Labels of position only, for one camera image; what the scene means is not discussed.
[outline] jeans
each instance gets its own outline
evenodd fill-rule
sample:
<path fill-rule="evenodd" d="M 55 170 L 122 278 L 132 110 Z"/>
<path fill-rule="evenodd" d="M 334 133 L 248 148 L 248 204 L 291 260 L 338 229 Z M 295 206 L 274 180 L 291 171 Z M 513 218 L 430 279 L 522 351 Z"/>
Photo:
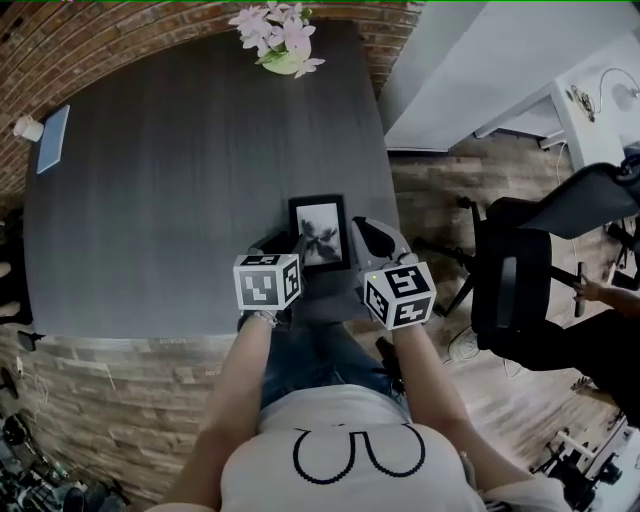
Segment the jeans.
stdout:
<path fill-rule="evenodd" d="M 322 324 L 291 331 L 274 330 L 262 386 L 264 409 L 300 389 L 357 384 L 395 400 L 407 410 L 384 367 L 345 331 L 342 324 Z"/>

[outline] white cup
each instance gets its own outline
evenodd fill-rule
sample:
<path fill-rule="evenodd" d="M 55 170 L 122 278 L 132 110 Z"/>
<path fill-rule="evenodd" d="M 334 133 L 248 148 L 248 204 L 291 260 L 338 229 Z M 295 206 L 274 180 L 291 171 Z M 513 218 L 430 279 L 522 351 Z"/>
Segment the white cup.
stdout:
<path fill-rule="evenodd" d="M 16 121 L 16 125 L 13 127 L 14 135 L 24 137 L 33 142 L 40 140 L 43 131 L 44 125 L 34 120 L 31 116 L 22 116 Z"/>

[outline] shirt sleeve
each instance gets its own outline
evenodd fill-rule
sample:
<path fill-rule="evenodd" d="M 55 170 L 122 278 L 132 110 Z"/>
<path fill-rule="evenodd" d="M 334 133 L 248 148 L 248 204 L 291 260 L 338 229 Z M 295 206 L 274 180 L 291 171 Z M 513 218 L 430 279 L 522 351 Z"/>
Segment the shirt sleeve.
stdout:
<path fill-rule="evenodd" d="M 147 512 L 214 512 L 212 508 L 192 503 L 163 503 L 150 508 Z"/>
<path fill-rule="evenodd" d="M 518 512 L 570 512 L 564 499 L 562 483 L 555 478 L 531 480 L 497 487 L 483 493 L 485 501 L 508 503 Z"/>

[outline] black and white marker pattern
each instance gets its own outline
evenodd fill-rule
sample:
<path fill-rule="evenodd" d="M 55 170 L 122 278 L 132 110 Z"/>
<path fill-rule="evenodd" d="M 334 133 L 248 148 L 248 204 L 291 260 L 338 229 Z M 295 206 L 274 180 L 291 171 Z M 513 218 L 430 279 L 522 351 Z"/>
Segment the black and white marker pattern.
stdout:
<path fill-rule="evenodd" d="M 376 290 L 373 285 L 367 282 L 367 294 L 365 301 L 367 306 L 376 314 L 383 324 L 387 323 L 387 315 L 389 314 L 389 301 Z"/>
<path fill-rule="evenodd" d="M 284 268 L 284 301 L 296 296 L 300 290 L 300 272 L 298 271 L 298 261 L 294 260 Z"/>
<path fill-rule="evenodd" d="M 384 273 L 396 299 L 428 292 L 429 285 L 417 266 L 401 267 Z"/>
<path fill-rule="evenodd" d="M 396 314 L 393 319 L 393 327 L 424 322 L 429 312 L 431 297 L 400 303 L 396 306 Z"/>
<path fill-rule="evenodd" d="M 280 259 L 279 254 L 265 254 L 265 255 L 253 255 L 247 256 L 244 261 L 240 264 L 243 267 L 255 267 L 259 265 L 275 265 L 278 263 Z"/>
<path fill-rule="evenodd" d="M 241 271 L 240 290 L 245 306 L 278 306 L 278 283 L 275 270 Z"/>

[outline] person's right hand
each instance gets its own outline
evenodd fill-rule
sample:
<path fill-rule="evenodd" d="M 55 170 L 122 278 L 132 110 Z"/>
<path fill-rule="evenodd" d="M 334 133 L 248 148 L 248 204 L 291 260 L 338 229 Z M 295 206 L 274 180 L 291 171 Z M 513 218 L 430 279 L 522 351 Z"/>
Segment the person's right hand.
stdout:
<path fill-rule="evenodd" d="M 585 275 L 582 276 L 582 279 L 584 279 L 584 283 L 576 283 L 573 287 L 578 293 L 577 298 L 589 301 L 600 300 L 602 285 L 589 281 Z"/>

